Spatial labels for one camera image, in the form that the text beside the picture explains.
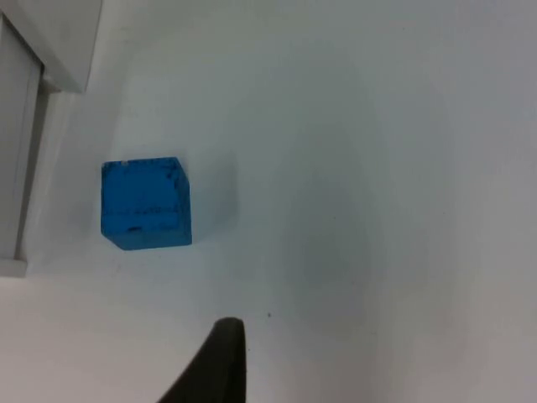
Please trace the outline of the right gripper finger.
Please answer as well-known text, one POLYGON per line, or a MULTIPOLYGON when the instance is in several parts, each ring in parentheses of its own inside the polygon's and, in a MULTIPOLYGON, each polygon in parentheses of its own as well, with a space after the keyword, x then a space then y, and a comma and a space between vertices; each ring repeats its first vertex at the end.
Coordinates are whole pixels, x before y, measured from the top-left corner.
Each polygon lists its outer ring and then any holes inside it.
POLYGON ((235 317, 216 321, 195 357, 159 401, 244 403, 246 352, 244 322, 235 317))

